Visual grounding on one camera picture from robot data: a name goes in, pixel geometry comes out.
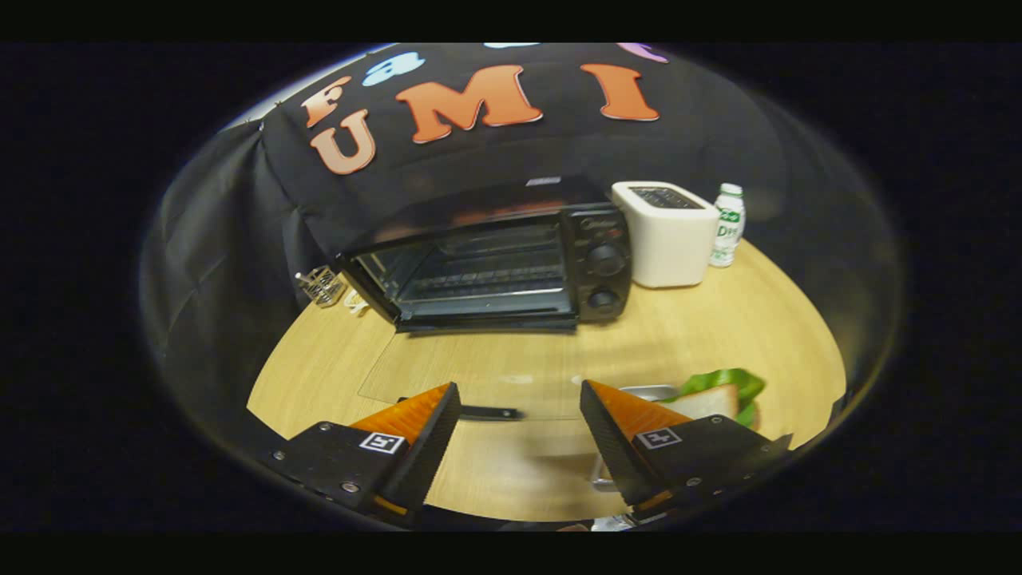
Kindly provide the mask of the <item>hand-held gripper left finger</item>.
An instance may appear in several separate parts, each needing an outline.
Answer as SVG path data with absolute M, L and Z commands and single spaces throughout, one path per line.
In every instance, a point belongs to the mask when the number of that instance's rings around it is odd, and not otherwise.
M 456 383 L 361 421 L 322 421 L 267 448 L 263 465 L 310 494 L 388 524 L 412 524 L 462 412 Z

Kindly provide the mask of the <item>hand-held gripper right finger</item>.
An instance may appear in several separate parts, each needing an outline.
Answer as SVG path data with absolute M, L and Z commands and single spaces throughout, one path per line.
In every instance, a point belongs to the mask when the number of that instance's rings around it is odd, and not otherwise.
M 699 514 L 787 462 L 790 437 L 766 439 L 721 414 L 688 418 L 603 383 L 583 381 L 580 414 L 634 514 Z

